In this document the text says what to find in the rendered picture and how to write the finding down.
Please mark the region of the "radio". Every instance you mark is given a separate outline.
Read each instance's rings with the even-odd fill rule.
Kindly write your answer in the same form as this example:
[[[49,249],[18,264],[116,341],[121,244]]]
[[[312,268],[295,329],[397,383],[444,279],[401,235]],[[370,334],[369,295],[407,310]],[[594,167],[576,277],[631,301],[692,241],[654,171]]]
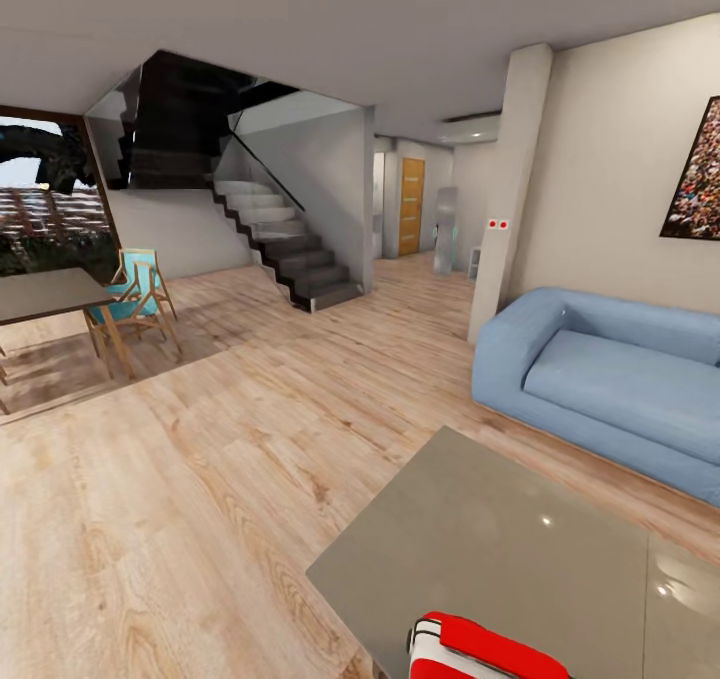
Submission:
[[[429,612],[407,636],[409,679],[575,679],[552,657],[468,619]]]

